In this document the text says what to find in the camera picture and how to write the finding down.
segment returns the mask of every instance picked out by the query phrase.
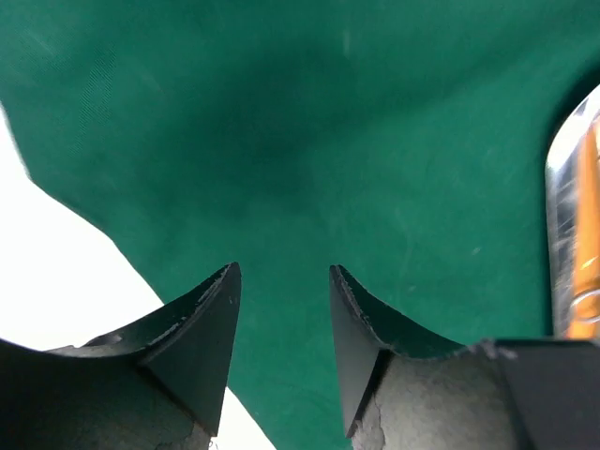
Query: white surface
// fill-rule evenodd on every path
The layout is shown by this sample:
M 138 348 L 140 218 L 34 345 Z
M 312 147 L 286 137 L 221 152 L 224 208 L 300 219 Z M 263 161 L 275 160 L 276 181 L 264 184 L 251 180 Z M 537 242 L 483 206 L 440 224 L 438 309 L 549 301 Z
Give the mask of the white surface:
M 162 305 L 114 243 L 27 177 L 0 109 L 0 338 L 82 345 Z M 270 450 L 227 389 L 217 450 Z

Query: green tablecloth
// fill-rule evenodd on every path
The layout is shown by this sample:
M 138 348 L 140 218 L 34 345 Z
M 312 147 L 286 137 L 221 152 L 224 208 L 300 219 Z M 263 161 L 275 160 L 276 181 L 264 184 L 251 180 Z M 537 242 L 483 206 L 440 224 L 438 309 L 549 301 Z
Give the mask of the green tablecloth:
M 5 0 L 0 100 L 34 180 L 163 300 L 242 264 L 232 390 L 278 449 L 346 448 L 329 264 L 462 343 L 548 331 L 544 159 L 599 14 Z

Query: metal ring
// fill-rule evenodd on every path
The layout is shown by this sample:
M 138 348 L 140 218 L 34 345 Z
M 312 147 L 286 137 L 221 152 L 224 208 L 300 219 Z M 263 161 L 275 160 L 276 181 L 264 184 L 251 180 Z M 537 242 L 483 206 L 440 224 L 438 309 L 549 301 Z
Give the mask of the metal ring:
M 579 303 L 581 303 L 586 298 L 592 297 L 594 295 L 600 295 L 600 289 L 592 289 L 591 291 L 582 292 L 579 295 L 577 295 L 571 302 L 571 306 L 569 308 L 571 310 L 572 317 L 574 317 L 577 322 L 581 322 L 581 323 L 598 323 L 598 322 L 600 322 L 600 315 L 588 317 L 586 319 L 581 319 L 581 318 L 577 317 L 577 315 L 575 314 L 575 311 L 574 311 L 575 307 Z

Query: green surface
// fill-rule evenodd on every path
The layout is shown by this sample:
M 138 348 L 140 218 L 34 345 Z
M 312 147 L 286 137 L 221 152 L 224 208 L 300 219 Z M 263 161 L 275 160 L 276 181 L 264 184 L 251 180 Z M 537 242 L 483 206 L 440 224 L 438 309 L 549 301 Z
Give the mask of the green surface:
M 0 99 L 35 181 L 162 299 L 241 263 L 233 391 L 279 450 L 346 448 L 330 263 L 460 342 L 548 330 L 547 138 L 599 13 L 4 0 Z

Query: orange handle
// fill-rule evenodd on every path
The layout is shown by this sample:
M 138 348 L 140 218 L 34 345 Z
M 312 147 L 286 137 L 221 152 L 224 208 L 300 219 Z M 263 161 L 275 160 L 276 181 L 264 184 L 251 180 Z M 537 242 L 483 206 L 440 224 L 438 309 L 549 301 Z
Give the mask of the orange handle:
M 573 286 L 575 296 L 600 288 L 600 176 L 595 125 L 582 143 L 577 161 L 577 211 Z M 600 314 L 598 295 L 582 300 L 574 307 L 567 330 L 571 339 L 597 336 L 598 323 L 586 323 Z

